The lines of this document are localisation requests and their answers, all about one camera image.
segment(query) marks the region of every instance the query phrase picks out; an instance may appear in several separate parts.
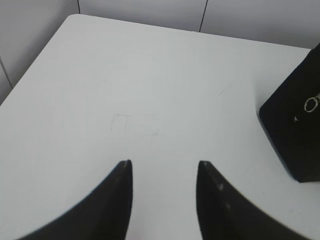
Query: white table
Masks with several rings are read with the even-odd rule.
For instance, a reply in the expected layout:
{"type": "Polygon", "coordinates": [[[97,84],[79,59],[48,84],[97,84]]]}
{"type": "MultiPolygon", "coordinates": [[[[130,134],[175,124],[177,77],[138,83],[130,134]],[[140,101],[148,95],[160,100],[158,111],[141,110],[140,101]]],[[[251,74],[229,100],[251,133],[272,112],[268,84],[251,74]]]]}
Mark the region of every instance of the white table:
{"type": "Polygon", "coordinates": [[[300,184],[257,117],[308,49],[86,15],[67,18],[0,107],[0,239],[78,203],[133,162],[128,240],[200,240],[199,160],[320,239],[320,184],[300,184]]]}

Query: ring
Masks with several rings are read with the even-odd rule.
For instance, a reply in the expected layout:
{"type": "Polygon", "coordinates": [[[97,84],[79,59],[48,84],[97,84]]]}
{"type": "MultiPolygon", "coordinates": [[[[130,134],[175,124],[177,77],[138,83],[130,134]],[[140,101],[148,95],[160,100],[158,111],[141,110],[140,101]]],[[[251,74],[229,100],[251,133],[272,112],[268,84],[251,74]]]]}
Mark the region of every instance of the ring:
{"type": "Polygon", "coordinates": [[[307,112],[307,113],[311,113],[313,112],[319,105],[319,100],[316,98],[316,97],[310,97],[307,101],[305,101],[304,103],[304,110],[307,112]],[[308,107],[308,103],[309,101],[313,100],[314,101],[314,107],[311,109],[311,110],[307,110],[307,107],[308,107]]]}

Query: table surface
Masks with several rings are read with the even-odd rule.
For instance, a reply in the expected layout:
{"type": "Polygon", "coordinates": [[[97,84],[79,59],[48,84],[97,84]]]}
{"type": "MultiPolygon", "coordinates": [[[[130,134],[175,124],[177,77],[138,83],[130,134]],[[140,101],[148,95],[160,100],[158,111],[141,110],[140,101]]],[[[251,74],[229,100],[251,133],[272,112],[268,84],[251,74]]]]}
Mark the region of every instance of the table surface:
{"type": "Polygon", "coordinates": [[[200,240],[199,160],[320,239],[320,183],[286,171],[257,112],[308,49],[69,16],[0,107],[0,238],[21,237],[133,163],[128,240],[200,240]]]}

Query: black box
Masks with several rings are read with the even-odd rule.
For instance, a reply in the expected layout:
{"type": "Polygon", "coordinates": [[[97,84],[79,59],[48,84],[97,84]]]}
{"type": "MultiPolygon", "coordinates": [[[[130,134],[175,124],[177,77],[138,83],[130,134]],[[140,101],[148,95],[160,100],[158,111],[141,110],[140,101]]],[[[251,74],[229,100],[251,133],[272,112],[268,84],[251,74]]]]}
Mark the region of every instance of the black box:
{"type": "Polygon", "coordinates": [[[320,181],[320,45],[263,104],[259,116],[292,176],[320,181]]]}

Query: black object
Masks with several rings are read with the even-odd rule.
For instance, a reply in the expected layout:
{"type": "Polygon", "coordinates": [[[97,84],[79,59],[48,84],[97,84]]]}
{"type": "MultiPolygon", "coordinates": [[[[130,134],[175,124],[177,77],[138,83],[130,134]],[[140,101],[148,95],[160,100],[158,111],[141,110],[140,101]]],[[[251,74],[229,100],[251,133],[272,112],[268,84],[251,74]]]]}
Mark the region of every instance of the black object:
{"type": "Polygon", "coordinates": [[[320,181],[320,45],[260,108],[274,147],[299,182],[320,181]]]}
{"type": "Polygon", "coordinates": [[[121,161],[84,200],[22,240],[124,240],[132,198],[132,164],[121,161]]]}
{"type": "Polygon", "coordinates": [[[196,211],[203,240],[306,240],[243,197],[209,161],[200,161],[196,211]]]}

